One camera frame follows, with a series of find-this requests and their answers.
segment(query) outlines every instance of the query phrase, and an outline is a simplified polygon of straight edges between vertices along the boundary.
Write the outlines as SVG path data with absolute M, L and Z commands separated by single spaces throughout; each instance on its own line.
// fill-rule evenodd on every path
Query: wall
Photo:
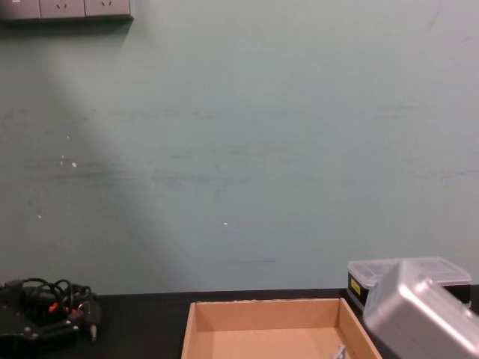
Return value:
M 1 30 L 1 282 L 479 276 L 476 1 L 132 2 L 129 25 Z

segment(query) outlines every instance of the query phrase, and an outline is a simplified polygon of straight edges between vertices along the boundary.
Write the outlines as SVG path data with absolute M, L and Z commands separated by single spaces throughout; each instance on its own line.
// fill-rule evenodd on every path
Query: table surface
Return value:
M 345 289 L 107 295 L 100 297 L 103 325 L 95 344 L 84 338 L 40 359 L 180 359 L 192 302 L 339 297 L 347 298 Z M 472 309 L 479 313 L 479 286 L 472 289 Z M 397 359 L 380 343 L 375 344 L 384 359 Z

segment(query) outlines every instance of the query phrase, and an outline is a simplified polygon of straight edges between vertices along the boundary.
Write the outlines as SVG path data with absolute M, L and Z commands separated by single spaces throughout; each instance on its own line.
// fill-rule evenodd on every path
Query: electrical outlet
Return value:
M 82 0 L 40 0 L 42 19 L 72 19 L 85 17 Z
M 130 17 L 129 0 L 85 0 L 85 14 L 92 16 Z
M 26 20 L 40 18 L 38 0 L 0 0 L 1 20 Z

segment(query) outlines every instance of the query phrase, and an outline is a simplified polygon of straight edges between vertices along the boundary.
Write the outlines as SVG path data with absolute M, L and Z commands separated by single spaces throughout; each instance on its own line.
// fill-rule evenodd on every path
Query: silver metal box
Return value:
M 407 260 L 370 291 L 363 317 L 401 358 L 479 358 L 479 318 Z

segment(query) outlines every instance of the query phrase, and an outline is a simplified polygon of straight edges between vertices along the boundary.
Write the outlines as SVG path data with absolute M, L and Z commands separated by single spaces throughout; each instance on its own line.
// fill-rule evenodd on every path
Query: open cardboard box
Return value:
M 191 304 L 182 359 L 380 359 L 344 299 Z

